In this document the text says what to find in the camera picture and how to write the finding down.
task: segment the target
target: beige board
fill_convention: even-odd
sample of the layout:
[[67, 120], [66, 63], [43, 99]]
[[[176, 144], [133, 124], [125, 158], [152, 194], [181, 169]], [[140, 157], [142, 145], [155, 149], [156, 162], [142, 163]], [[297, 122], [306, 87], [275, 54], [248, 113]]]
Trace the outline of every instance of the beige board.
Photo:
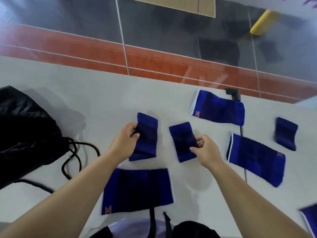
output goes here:
[[136, 0], [182, 11], [215, 17], [215, 0]]
[[216, 0], [199, 0], [198, 13], [204, 16], [216, 17]]

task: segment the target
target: forearm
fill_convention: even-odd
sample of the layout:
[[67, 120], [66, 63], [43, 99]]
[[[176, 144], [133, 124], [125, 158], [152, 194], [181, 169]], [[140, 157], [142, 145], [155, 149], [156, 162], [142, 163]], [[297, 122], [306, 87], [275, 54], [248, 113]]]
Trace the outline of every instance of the forearm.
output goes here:
[[76, 177], [14, 221], [7, 237], [78, 237], [117, 164], [100, 156]]
[[310, 237], [299, 225], [252, 189], [226, 163], [210, 169], [243, 238]]

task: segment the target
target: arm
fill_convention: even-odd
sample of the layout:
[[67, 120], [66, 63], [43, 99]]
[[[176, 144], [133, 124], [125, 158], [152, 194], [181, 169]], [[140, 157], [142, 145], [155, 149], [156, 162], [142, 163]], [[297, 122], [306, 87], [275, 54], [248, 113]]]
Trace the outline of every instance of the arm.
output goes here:
[[128, 123], [109, 150], [56, 192], [15, 220], [0, 238], [78, 237], [113, 170], [133, 152], [139, 134]]
[[221, 158], [218, 146], [207, 135], [191, 147], [200, 163], [215, 177], [243, 238], [309, 238], [298, 224], [252, 189]]

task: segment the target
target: folded blue fabric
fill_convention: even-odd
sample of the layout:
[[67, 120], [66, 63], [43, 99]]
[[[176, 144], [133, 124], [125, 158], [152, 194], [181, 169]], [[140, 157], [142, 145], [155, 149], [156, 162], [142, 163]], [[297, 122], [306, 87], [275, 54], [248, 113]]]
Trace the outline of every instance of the folded blue fabric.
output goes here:
[[305, 220], [311, 235], [317, 238], [317, 204], [299, 210]]
[[191, 115], [216, 123], [244, 125], [242, 102], [219, 98], [211, 92], [199, 90], [191, 109]]
[[173, 138], [179, 162], [196, 158], [196, 155], [189, 150], [190, 147], [198, 148], [196, 138], [189, 122], [169, 127]]
[[274, 187], [283, 181], [285, 155], [264, 144], [231, 134], [227, 158], [230, 163], [251, 171]]
[[298, 125], [278, 117], [275, 124], [275, 141], [276, 143], [296, 151], [295, 135]]
[[149, 115], [138, 113], [138, 125], [135, 129], [140, 134], [129, 161], [144, 160], [156, 157], [158, 141], [158, 120]]
[[152, 170], [116, 168], [104, 189], [101, 214], [132, 212], [173, 202], [167, 168]]

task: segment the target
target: hand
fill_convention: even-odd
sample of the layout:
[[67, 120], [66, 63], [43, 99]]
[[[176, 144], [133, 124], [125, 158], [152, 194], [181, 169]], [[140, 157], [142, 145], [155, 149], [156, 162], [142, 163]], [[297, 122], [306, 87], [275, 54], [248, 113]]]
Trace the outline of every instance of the hand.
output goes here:
[[135, 130], [133, 130], [137, 127], [137, 125], [137, 123], [126, 124], [110, 144], [107, 153], [111, 154], [111, 156], [117, 159], [117, 166], [122, 161], [129, 158], [135, 149], [137, 140], [140, 137], [140, 134], [135, 134]]
[[201, 135], [196, 140], [202, 142], [198, 144], [198, 148], [190, 147], [190, 151], [196, 154], [204, 167], [210, 170], [213, 165], [223, 162], [218, 146], [209, 136]]

